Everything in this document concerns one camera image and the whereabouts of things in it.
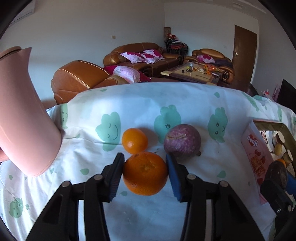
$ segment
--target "air conditioner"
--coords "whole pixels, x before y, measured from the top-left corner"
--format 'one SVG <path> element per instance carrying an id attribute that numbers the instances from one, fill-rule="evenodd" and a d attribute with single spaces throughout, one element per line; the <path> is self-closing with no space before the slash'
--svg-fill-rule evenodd
<path id="1" fill-rule="evenodd" d="M 30 2 L 28 4 L 27 7 L 25 7 L 15 18 L 14 20 L 12 21 L 12 23 L 9 25 L 13 25 L 14 23 L 16 23 L 17 21 L 20 21 L 22 20 L 23 18 L 31 15 L 34 13 L 34 10 L 35 10 L 35 5 L 36 5 L 36 0 L 33 0 L 32 2 Z"/>

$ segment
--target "small potato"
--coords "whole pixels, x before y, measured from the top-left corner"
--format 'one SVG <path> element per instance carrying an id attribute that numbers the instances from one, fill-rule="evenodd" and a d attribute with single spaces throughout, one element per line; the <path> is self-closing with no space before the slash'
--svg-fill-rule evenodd
<path id="1" fill-rule="evenodd" d="M 274 147 L 274 154 L 279 156 L 281 154 L 282 149 L 283 149 L 282 144 L 280 143 L 276 144 L 276 146 Z"/>

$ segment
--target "metal pin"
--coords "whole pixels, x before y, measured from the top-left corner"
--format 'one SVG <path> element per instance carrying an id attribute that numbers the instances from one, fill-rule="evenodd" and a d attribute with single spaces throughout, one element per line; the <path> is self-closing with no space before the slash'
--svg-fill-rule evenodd
<path id="1" fill-rule="evenodd" d="M 226 188 L 226 187 L 228 187 L 228 182 L 227 181 L 221 181 L 220 186 Z"/>
<path id="2" fill-rule="evenodd" d="M 70 185 L 70 182 L 69 181 L 64 181 L 63 183 L 62 183 L 62 187 L 63 188 L 66 188 L 67 186 L 69 186 Z"/>
<path id="3" fill-rule="evenodd" d="M 101 174 L 97 174 L 97 175 L 94 176 L 94 179 L 97 180 L 97 181 L 101 180 L 102 178 L 103 178 L 103 176 Z"/>
<path id="4" fill-rule="evenodd" d="M 194 175 L 194 174 L 188 174 L 187 175 L 187 178 L 189 179 L 189 180 L 194 180 L 195 178 L 196 178 L 196 176 Z"/>

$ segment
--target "box of items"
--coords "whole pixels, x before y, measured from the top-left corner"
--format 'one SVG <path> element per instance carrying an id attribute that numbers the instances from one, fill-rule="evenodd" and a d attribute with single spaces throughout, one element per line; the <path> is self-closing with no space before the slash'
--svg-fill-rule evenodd
<path id="1" fill-rule="evenodd" d="M 260 193 L 260 185 L 273 161 L 285 163 L 287 171 L 295 177 L 296 141 L 283 123 L 252 120 L 243 133 L 241 142 L 257 181 L 260 203 L 265 204 L 267 201 Z"/>

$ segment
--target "black tv screen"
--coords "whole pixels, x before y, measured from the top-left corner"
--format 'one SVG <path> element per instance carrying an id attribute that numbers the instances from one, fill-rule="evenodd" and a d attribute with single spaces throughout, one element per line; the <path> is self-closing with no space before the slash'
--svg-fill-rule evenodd
<path id="1" fill-rule="evenodd" d="M 283 79 L 277 103 L 290 108 L 296 113 L 296 89 Z"/>

